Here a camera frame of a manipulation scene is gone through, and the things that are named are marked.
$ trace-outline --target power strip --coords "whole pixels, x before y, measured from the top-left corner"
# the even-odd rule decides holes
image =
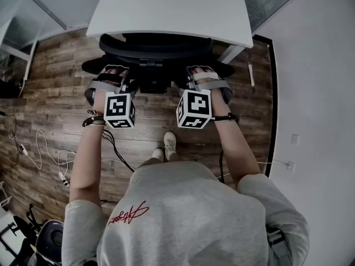
[[[63,181],[64,185],[67,186],[67,187],[69,187],[70,184],[69,184],[69,180],[67,179],[67,177],[65,177],[65,176],[62,174],[62,172],[59,172],[58,174],[59,174],[60,179]]]
[[[20,153],[28,156],[28,151],[27,151],[26,147],[23,144],[20,145]]]

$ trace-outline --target red embroidered text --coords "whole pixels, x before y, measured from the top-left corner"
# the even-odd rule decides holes
[[[119,222],[119,221],[123,221],[124,223],[125,222],[128,222],[128,224],[130,224],[130,222],[134,219],[134,218],[137,218],[139,216],[142,216],[146,211],[149,210],[149,207],[142,207],[142,205],[145,203],[145,201],[142,202],[141,205],[139,205],[139,207],[137,208],[137,210],[133,210],[133,206],[131,207],[131,209],[129,210],[129,212],[124,212],[124,211],[121,211],[120,212],[120,215],[118,215],[117,217],[114,217],[112,218],[108,225],[109,224],[113,224],[113,223],[116,223],[116,222]]]

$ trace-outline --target wrist strap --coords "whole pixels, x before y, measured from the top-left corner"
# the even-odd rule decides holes
[[[235,120],[238,123],[238,118],[233,113],[229,112],[226,116],[214,116],[211,118],[212,121],[222,121],[222,120]]]
[[[103,114],[100,114],[96,110],[91,110],[91,109],[88,109],[87,113],[95,115],[95,116],[103,116]]]
[[[101,125],[105,126],[106,121],[104,120],[103,116],[92,116],[84,120],[83,122],[83,127],[86,127],[88,125]]]

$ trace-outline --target hand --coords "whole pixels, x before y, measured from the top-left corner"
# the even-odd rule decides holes
[[[213,72],[212,70],[206,69],[203,70],[201,67],[194,68],[191,70],[193,74],[202,73],[202,72]],[[205,78],[197,80],[196,83],[203,84],[210,81],[214,81],[212,78]],[[219,88],[211,90],[211,105],[212,105],[212,115],[213,116],[226,116],[230,111],[228,105],[224,102],[222,92]]]
[[[119,76],[123,77],[126,74],[127,70],[124,70],[119,74]],[[107,74],[118,74],[120,70],[118,69],[109,69],[105,71],[105,68],[100,73],[107,73]],[[108,83],[114,86],[120,86],[120,83],[112,82],[112,81],[104,81],[104,83]],[[96,110],[99,114],[104,114],[105,111],[105,101],[106,101],[106,91],[102,90],[95,90],[94,93],[94,105],[93,109]]]

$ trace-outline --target black cable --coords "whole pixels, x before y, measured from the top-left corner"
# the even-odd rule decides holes
[[[108,201],[108,200],[100,200],[101,201],[101,205],[103,205],[104,203],[118,203],[117,201]]]
[[[130,167],[130,165],[124,160],[124,158],[121,156],[120,153],[118,153],[117,149],[116,149],[116,145],[115,145],[115,138],[112,135],[112,133],[108,130],[104,129],[103,135],[102,137],[106,140],[108,140],[112,145],[113,145],[113,150],[115,152],[115,154],[117,155],[117,157],[120,159],[120,161],[127,167],[129,168],[132,172],[134,172],[134,169]]]
[[[16,155],[16,160],[15,160],[15,163],[13,165],[10,166],[10,172],[12,172],[12,169],[17,166],[17,163],[18,163],[18,156],[20,155],[21,151],[18,147],[18,144],[17,144],[17,140],[16,140],[16,127],[17,127],[17,119],[16,117],[12,114],[12,115],[7,115],[5,112],[3,111],[0,111],[0,115],[2,116],[7,116],[7,117],[13,117],[14,119],[14,128],[9,130],[9,137],[11,139],[14,139],[15,140],[15,145],[16,145],[16,149],[17,149],[17,155]]]
[[[17,144],[17,141],[16,141],[16,127],[17,127],[17,119],[16,119],[16,117],[12,114],[12,115],[7,115],[7,114],[4,114],[4,116],[7,116],[7,117],[13,117],[13,119],[14,119],[14,122],[15,122],[15,125],[14,125],[14,129],[12,130],[9,130],[9,137],[11,138],[11,139],[14,139],[15,140],[15,144],[16,144],[16,149],[17,149],[17,151],[19,151],[20,152],[20,149],[19,149],[19,147],[18,147],[18,144]]]
[[[223,175],[223,150],[221,151],[221,154],[220,154],[220,170],[221,170],[220,182],[224,183],[224,175]]]

